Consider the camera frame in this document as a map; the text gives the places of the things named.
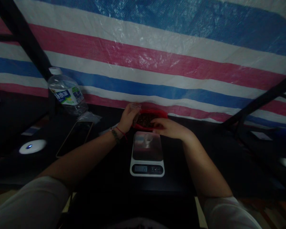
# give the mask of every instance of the red string bracelet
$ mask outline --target red string bracelet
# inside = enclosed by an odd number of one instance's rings
[[[126,134],[123,133],[118,127],[116,127],[116,128],[117,128],[117,130],[118,130],[119,132],[121,132],[121,133],[125,136],[126,142],[128,142],[128,139],[127,139],[127,137],[126,137]]]

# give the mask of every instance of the person's right hand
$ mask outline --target person's right hand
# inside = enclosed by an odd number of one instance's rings
[[[154,129],[153,132],[156,134],[164,135],[170,138],[181,139],[182,141],[187,141],[191,139],[194,135],[192,131],[188,128],[165,118],[156,118],[151,121],[155,126],[161,124],[163,129]]]

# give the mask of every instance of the white card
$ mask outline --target white card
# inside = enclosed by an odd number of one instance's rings
[[[251,131],[258,139],[261,140],[267,140],[267,141],[273,141],[271,138],[269,138],[265,133],[262,132],[256,132],[256,131]]]

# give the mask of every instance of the plastic water bottle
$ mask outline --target plastic water bottle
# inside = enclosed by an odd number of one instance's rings
[[[63,75],[58,67],[50,67],[49,70],[53,76],[48,80],[48,87],[67,112],[77,116],[85,113],[88,106],[77,82]]]

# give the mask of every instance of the wrist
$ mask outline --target wrist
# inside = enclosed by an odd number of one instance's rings
[[[180,139],[184,144],[190,145],[197,139],[197,137],[192,131],[187,129],[187,132]]]
[[[114,131],[117,133],[117,135],[118,135],[118,138],[119,139],[121,139],[123,136],[124,136],[124,134],[123,133],[121,133],[121,131],[119,131],[116,127],[114,128]]]
[[[129,131],[129,129],[123,127],[120,123],[117,125],[117,128],[119,128],[119,130],[122,131],[124,134],[126,134]]]

